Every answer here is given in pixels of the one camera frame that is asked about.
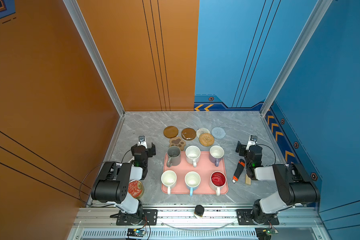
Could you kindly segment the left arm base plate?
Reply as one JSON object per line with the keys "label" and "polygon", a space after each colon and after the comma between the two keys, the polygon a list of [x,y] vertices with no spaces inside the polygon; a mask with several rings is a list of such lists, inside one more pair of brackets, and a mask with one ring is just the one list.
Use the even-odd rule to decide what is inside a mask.
{"label": "left arm base plate", "polygon": [[142,226],[148,223],[150,226],[155,226],[158,219],[158,210],[143,209],[141,213],[125,214],[119,211],[117,214],[117,226]]}

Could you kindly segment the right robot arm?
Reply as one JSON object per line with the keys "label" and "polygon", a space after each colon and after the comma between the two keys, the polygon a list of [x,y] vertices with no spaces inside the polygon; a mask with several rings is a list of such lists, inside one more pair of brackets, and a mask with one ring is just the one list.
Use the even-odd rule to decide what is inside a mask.
{"label": "right robot arm", "polygon": [[239,180],[243,171],[252,181],[272,181],[277,191],[260,200],[256,200],[252,209],[252,218],[271,217],[296,204],[311,204],[320,201],[320,192],[305,168],[301,164],[262,165],[263,148],[255,141],[246,145],[237,143],[236,153],[243,157],[239,160],[233,175],[233,183]]}

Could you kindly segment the cork paw-shaped coaster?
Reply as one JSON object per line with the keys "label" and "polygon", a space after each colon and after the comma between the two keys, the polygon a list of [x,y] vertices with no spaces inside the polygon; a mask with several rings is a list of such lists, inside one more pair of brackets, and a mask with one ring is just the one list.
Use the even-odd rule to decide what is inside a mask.
{"label": "cork paw-shaped coaster", "polygon": [[181,151],[183,151],[185,149],[186,146],[186,141],[182,138],[182,137],[174,137],[171,138],[169,140],[170,144],[169,147],[173,147],[176,146],[178,147]]}

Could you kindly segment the grey-blue knitted round coaster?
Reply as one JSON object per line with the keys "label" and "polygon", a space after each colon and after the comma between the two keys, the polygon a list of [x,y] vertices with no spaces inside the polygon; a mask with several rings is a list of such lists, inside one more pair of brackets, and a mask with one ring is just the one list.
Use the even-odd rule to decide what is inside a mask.
{"label": "grey-blue knitted round coaster", "polygon": [[215,139],[223,139],[226,136],[226,132],[221,127],[215,127],[211,130],[211,134]]}

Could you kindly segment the grey mug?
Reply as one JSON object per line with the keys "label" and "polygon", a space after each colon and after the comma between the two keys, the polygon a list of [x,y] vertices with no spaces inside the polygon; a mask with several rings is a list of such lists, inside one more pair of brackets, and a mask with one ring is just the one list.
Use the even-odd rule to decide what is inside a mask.
{"label": "grey mug", "polygon": [[181,163],[181,149],[177,146],[169,147],[167,151],[167,164],[168,168],[172,166],[178,166]]}

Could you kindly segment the white embroidered round coaster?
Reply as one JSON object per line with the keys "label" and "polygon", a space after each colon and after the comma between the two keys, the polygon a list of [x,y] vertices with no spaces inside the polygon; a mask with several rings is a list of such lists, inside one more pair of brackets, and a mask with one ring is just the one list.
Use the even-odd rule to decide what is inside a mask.
{"label": "white embroidered round coaster", "polygon": [[210,134],[211,132],[207,129],[207,128],[199,128],[197,131],[196,131],[196,135],[197,137],[199,138],[202,134]]}

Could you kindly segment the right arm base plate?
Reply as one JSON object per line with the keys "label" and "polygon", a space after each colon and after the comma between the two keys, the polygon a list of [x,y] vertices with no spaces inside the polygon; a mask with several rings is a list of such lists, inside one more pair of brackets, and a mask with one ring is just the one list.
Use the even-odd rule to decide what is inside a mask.
{"label": "right arm base plate", "polygon": [[277,226],[280,224],[279,219],[276,215],[271,215],[264,223],[257,223],[251,217],[252,210],[250,209],[237,209],[237,220],[240,226],[249,226],[249,225],[268,225]]}

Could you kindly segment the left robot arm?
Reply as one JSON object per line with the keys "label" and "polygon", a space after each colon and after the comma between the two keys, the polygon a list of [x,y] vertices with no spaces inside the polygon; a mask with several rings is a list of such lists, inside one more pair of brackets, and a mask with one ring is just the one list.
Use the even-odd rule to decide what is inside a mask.
{"label": "left robot arm", "polygon": [[91,191],[93,200],[114,204],[127,216],[141,219],[141,201],[128,192],[131,181],[144,180],[148,173],[148,159],[156,155],[156,146],[131,147],[134,160],[130,163],[106,162],[102,166]]}

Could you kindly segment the brown coaster with scratches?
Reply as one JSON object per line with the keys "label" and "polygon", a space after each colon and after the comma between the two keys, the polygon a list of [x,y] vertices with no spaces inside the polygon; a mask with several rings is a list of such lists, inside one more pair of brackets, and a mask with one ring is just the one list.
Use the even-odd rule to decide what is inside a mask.
{"label": "brown coaster with scratches", "polygon": [[181,136],[184,140],[191,141],[197,136],[197,133],[192,128],[185,128],[182,130]]}

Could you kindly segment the plain brown round coaster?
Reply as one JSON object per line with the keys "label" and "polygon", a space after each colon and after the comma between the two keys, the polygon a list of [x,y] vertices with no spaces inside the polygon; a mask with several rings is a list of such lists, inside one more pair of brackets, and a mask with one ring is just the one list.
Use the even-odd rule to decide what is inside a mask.
{"label": "plain brown round coaster", "polygon": [[168,126],[164,129],[163,134],[166,138],[171,139],[178,136],[179,130],[175,126]]}

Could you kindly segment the woven rattan round coaster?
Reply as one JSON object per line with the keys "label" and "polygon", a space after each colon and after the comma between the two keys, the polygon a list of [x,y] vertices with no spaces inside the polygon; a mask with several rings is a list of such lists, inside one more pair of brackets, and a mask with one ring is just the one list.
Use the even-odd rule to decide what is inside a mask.
{"label": "woven rattan round coaster", "polygon": [[210,133],[203,133],[199,136],[199,142],[205,147],[212,146],[215,142],[215,138]]}

